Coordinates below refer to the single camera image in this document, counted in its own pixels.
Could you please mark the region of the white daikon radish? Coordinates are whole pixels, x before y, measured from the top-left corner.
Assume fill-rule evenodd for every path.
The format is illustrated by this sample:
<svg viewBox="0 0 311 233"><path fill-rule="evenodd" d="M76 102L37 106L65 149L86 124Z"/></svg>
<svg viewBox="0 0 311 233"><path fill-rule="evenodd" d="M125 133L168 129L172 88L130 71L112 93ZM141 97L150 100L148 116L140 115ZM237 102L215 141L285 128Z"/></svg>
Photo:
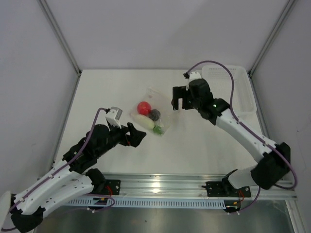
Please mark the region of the white daikon radish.
<svg viewBox="0 0 311 233"><path fill-rule="evenodd" d="M141 115L141 114L133 114L131 115L131 117L137 124L153 132L154 134L157 134L157 135L164 134L163 126L159 122L153 121L147 116Z"/></svg>

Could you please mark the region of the red tomato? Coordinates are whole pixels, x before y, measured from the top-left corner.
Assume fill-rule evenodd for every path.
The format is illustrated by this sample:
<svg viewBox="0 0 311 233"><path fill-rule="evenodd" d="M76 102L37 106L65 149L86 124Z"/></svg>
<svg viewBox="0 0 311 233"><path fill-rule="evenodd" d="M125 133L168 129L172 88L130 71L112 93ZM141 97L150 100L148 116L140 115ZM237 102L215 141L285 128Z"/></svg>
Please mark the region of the red tomato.
<svg viewBox="0 0 311 233"><path fill-rule="evenodd" d="M137 105L137 112L141 115L147 116L152 110L151 105L146 101L141 101Z"/></svg>

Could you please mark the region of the black round food item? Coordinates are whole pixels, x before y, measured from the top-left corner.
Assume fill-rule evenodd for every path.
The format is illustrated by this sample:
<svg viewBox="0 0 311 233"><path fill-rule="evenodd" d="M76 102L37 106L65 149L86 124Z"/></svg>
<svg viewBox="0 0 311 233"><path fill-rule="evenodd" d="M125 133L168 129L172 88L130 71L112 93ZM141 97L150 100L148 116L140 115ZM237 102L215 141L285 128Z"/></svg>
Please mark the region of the black round food item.
<svg viewBox="0 0 311 233"><path fill-rule="evenodd" d="M152 121L158 121L161 117L161 112L157 109L152 109L149 114L148 117L152 120Z"/></svg>

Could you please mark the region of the clear zip top bag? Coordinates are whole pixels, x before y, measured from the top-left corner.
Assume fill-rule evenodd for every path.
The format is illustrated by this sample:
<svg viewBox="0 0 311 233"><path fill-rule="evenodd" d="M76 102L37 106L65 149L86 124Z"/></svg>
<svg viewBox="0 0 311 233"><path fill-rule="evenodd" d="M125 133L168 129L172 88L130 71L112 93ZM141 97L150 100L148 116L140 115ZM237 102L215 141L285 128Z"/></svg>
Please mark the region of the clear zip top bag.
<svg viewBox="0 0 311 233"><path fill-rule="evenodd" d="M171 100L151 87L134 104L129 116L136 124L158 136L163 136L176 120Z"/></svg>

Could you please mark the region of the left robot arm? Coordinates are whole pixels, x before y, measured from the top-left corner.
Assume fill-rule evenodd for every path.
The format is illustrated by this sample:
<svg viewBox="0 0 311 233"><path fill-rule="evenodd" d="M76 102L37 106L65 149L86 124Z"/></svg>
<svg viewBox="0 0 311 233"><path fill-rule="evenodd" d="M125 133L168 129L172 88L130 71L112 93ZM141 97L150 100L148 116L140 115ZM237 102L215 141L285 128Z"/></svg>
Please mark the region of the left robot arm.
<svg viewBox="0 0 311 233"><path fill-rule="evenodd" d="M11 198L11 221L15 228L27 233L71 199L102 193L106 179L93 168L98 159L117 145L136 148L146 135L130 122L120 127L94 125L47 174Z"/></svg>

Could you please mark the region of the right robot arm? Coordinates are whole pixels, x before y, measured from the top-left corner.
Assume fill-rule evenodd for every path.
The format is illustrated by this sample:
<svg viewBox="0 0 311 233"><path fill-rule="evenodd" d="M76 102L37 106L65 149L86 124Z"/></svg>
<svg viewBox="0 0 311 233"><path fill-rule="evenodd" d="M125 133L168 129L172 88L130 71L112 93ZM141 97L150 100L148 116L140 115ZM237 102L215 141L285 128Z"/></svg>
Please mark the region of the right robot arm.
<svg viewBox="0 0 311 233"><path fill-rule="evenodd" d="M253 132L233 115L228 102L214 98L206 80L194 79L186 86L173 87L174 110L178 110L179 100L182 109L197 110L202 118L231 135L257 162L253 167L233 170L222 179L222 191L226 195L233 196L245 186L257 185L268 190L289 172L290 147Z"/></svg>

